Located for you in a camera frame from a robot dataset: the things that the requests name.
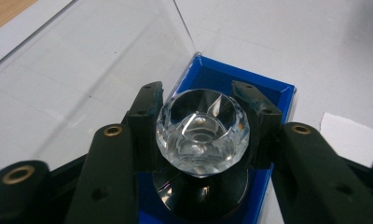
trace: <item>brass insert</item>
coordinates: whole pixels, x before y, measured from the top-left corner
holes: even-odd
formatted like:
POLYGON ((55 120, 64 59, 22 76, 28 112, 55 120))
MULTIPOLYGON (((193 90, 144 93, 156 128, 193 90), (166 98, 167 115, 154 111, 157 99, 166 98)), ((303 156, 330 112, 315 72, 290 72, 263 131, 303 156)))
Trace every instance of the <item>brass insert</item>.
POLYGON ((104 130, 104 135, 108 137, 117 136, 122 133, 122 128, 119 126, 111 126, 104 130))
POLYGON ((301 133, 301 134, 310 134, 311 130, 308 127, 302 126, 302 125, 294 125, 292 126, 292 131, 296 133, 301 133))
POLYGON ((24 165, 15 168, 4 175, 3 183, 6 185, 18 184, 29 178, 34 172, 35 168, 31 165, 24 165))

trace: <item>black disc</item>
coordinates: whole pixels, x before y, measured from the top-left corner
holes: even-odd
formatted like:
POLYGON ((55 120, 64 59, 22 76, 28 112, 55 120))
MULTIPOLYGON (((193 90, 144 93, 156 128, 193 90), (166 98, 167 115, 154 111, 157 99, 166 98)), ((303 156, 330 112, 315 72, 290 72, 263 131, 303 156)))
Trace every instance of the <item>black disc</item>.
POLYGON ((154 186, 166 207, 193 222, 216 222, 228 217, 248 189, 248 170, 237 163, 218 175, 197 178, 171 166, 153 174, 154 186))

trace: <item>blue base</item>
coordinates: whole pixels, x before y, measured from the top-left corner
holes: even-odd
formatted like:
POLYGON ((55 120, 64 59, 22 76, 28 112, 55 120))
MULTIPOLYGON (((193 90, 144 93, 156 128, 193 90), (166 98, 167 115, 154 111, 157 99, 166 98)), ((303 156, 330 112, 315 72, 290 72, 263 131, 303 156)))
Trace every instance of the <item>blue base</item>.
MULTIPOLYGON (((262 77, 200 55, 195 56, 173 94, 187 90, 211 89, 230 95, 233 80, 257 87, 283 112, 283 122, 286 122, 295 90, 293 85, 262 77)), ((271 169, 250 170, 249 192, 240 208, 229 218, 228 223, 257 223, 270 175, 271 169)), ((155 192, 151 174, 139 174, 139 190, 140 223, 181 221, 163 205, 155 192)))

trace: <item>glass sphere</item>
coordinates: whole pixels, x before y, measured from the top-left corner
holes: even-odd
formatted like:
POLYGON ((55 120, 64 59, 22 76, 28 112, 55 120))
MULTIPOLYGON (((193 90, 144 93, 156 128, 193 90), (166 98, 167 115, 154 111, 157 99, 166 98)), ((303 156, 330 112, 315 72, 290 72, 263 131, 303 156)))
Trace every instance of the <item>glass sphere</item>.
POLYGON ((185 91, 159 113, 157 143, 179 170, 206 177, 227 170, 248 147, 247 116, 232 98, 211 90, 185 91))

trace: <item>white paper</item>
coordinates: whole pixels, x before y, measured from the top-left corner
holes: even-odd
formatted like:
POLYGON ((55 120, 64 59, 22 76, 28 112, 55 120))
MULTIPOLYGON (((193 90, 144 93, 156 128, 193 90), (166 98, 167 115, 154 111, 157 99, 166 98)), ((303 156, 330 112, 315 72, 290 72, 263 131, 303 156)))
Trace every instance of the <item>white paper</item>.
POLYGON ((350 119, 325 113, 321 135, 341 156, 364 166, 373 164, 373 129, 350 119))

